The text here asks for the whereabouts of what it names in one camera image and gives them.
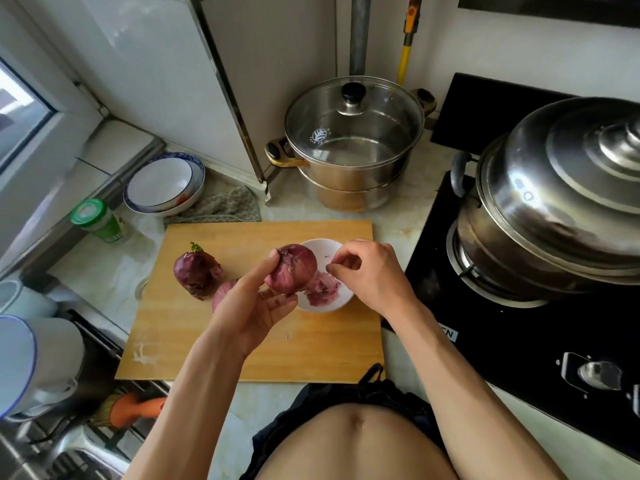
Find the kitchen wall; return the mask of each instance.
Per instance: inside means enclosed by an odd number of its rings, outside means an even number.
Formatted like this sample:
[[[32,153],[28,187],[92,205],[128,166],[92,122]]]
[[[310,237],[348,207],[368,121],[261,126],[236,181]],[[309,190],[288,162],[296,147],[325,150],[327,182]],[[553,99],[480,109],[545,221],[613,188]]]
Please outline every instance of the kitchen wall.
[[[284,115],[293,99],[335,77],[335,5],[333,0],[203,0],[202,8],[266,169],[264,145],[284,135]]]
[[[186,0],[19,0],[118,118],[255,177]]]
[[[372,0],[367,74],[395,80],[407,0]],[[640,102],[640,29],[505,15],[424,0],[405,86],[441,104],[455,72]],[[350,0],[337,0],[338,67],[348,69]]]

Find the pot rim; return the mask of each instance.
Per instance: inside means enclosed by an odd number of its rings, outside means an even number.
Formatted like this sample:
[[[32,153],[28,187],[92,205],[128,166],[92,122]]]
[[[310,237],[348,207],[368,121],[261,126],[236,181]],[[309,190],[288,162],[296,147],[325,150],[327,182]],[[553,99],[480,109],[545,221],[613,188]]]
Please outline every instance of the pot rim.
[[[328,163],[328,162],[316,160],[315,158],[311,158],[306,153],[304,153],[300,149],[298,149],[298,147],[295,144],[293,144],[293,141],[289,137],[289,133],[287,131],[286,121],[287,121],[287,117],[289,116],[289,113],[291,112],[291,108],[293,108],[295,103],[297,103],[297,101],[301,97],[306,96],[311,91],[313,91],[315,88],[318,88],[319,86],[322,86],[322,85],[326,84],[327,82],[338,81],[338,80],[345,80],[345,82],[348,82],[351,79],[359,79],[359,80],[365,79],[365,80],[371,80],[371,81],[384,82],[384,83],[389,84],[391,86],[389,88],[389,91],[398,90],[399,89],[400,91],[402,91],[405,94],[407,94],[408,96],[410,96],[411,99],[413,99],[414,103],[417,105],[417,107],[419,109],[418,113],[420,114],[420,125],[419,125],[420,130],[416,134],[416,136],[413,139],[413,141],[410,144],[408,144],[401,152],[396,154],[396,156],[394,156],[392,158],[389,158],[387,160],[384,160],[382,162],[371,163],[369,165],[336,165],[336,164],[333,164],[333,163]],[[381,77],[372,77],[370,75],[346,75],[346,76],[334,77],[332,79],[326,79],[326,80],[324,80],[322,82],[318,82],[315,86],[312,86],[312,87],[308,88],[306,91],[304,91],[303,93],[299,94],[297,97],[295,97],[295,99],[293,99],[291,104],[289,104],[289,107],[287,108],[287,112],[284,115],[284,120],[285,120],[284,136],[287,138],[287,141],[289,142],[289,145],[291,145],[292,149],[297,154],[299,154],[301,158],[303,158],[304,160],[308,161],[309,165],[315,164],[315,165],[319,165],[319,166],[326,166],[326,167],[331,167],[331,168],[339,168],[339,169],[344,169],[344,170],[348,170],[348,171],[354,171],[354,170],[360,170],[360,169],[378,168],[378,167],[387,165],[389,163],[393,163],[393,162],[397,161],[398,159],[400,159],[405,153],[410,152],[413,149],[413,147],[415,147],[415,145],[418,144],[418,141],[420,141],[420,138],[422,137],[422,133],[424,132],[425,116],[424,116],[424,108],[422,107],[422,104],[420,103],[420,101],[418,101],[418,98],[416,96],[414,96],[413,94],[411,94],[411,92],[407,91],[402,86],[399,86],[398,84],[396,84],[395,82],[391,82],[390,80],[387,80],[387,79],[382,79]]]

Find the drain pipe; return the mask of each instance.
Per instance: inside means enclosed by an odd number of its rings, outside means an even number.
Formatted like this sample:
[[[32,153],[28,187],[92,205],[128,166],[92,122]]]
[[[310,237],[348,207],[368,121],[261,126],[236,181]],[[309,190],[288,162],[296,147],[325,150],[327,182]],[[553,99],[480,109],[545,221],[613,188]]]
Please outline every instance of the drain pipe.
[[[351,51],[349,75],[364,75],[369,38],[371,0],[351,0]]]

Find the stacked plates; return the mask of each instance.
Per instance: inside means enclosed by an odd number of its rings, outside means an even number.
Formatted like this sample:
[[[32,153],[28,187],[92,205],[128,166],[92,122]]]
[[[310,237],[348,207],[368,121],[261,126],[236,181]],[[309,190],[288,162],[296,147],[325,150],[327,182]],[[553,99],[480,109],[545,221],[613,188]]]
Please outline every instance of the stacked plates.
[[[139,214],[167,217],[195,204],[204,190],[205,169],[189,153],[167,152],[146,161],[124,187],[124,203]]]

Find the orange brush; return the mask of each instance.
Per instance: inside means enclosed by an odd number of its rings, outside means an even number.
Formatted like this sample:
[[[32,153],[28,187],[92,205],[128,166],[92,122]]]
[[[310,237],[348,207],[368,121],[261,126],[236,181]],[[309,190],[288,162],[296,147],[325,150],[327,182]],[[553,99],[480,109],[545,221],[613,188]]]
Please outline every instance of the orange brush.
[[[128,428],[138,418],[157,418],[166,402],[166,397],[150,399],[142,403],[132,392],[128,394],[112,394],[93,415],[91,423],[96,426],[111,426],[112,428]]]

